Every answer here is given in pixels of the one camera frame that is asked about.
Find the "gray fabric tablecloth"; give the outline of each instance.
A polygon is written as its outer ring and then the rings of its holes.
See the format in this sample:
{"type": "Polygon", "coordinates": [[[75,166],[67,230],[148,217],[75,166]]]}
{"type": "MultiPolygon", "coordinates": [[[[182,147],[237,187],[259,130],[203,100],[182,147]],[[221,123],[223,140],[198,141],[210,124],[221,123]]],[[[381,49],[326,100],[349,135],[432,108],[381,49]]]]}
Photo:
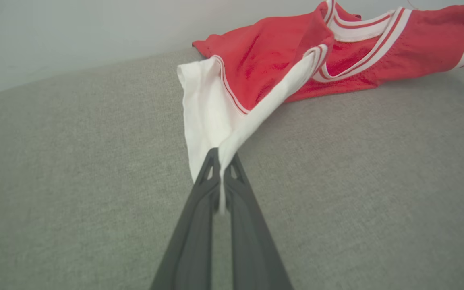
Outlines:
{"type": "MultiPolygon", "coordinates": [[[[0,93],[0,290],[149,288],[192,186],[176,65],[200,59],[0,93]]],[[[464,290],[464,68],[284,104],[239,156],[295,289],[464,290]]]]}

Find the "red fabric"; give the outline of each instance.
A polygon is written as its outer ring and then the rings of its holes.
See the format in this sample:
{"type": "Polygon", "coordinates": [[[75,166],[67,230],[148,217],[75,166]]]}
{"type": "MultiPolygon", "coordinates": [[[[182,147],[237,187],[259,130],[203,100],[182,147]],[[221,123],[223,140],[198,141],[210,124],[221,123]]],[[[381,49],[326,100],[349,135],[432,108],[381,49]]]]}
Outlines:
{"type": "MultiPolygon", "coordinates": [[[[347,21],[359,17],[336,5],[347,21]]],[[[359,42],[337,42],[324,17],[322,2],[313,13],[265,18],[224,35],[211,35],[193,45],[205,56],[223,59],[230,89],[251,110],[302,58],[309,48],[325,44],[330,75],[337,75],[367,55],[379,37],[359,42]]],[[[288,102],[321,95],[377,87],[385,81],[421,77],[454,68],[464,51],[464,6],[438,11],[412,11],[404,31],[377,63],[346,79],[321,83],[310,79],[288,102]]]]}

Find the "white wall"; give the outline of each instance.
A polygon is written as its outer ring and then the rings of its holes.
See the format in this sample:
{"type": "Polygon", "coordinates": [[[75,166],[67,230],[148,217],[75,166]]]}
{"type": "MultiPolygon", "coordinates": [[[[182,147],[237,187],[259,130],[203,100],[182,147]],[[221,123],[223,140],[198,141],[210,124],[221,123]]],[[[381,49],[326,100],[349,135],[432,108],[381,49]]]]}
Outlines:
{"type": "MultiPolygon", "coordinates": [[[[368,19],[407,0],[338,0],[368,19]]],[[[411,0],[439,9],[464,0],[411,0]]],[[[0,0],[0,91],[63,72],[191,46],[319,0],[0,0]]]]}

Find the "garment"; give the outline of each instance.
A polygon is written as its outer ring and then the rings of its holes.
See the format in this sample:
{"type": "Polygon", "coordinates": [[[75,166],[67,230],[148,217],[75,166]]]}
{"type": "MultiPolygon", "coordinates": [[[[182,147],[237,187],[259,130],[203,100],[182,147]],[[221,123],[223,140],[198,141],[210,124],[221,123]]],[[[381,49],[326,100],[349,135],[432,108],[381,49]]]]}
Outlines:
{"type": "Polygon", "coordinates": [[[284,101],[463,67],[464,5],[361,21],[326,0],[310,14],[266,18],[193,45],[209,58],[178,68],[195,179],[210,148],[219,147],[224,170],[284,101]]]}

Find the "red and white shirt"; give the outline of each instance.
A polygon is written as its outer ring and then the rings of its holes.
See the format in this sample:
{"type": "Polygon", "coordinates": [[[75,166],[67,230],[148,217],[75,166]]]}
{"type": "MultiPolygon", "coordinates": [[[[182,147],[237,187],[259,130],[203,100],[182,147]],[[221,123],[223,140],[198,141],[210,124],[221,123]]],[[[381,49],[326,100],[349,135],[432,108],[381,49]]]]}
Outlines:
{"type": "Polygon", "coordinates": [[[280,103],[376,88],[464,66],[464,5],[397,8],[371,20],[325,0],[312,13],[265,18],[193,45],[179,66],[193,179],[206,152],[222,168],[280,103]]]}

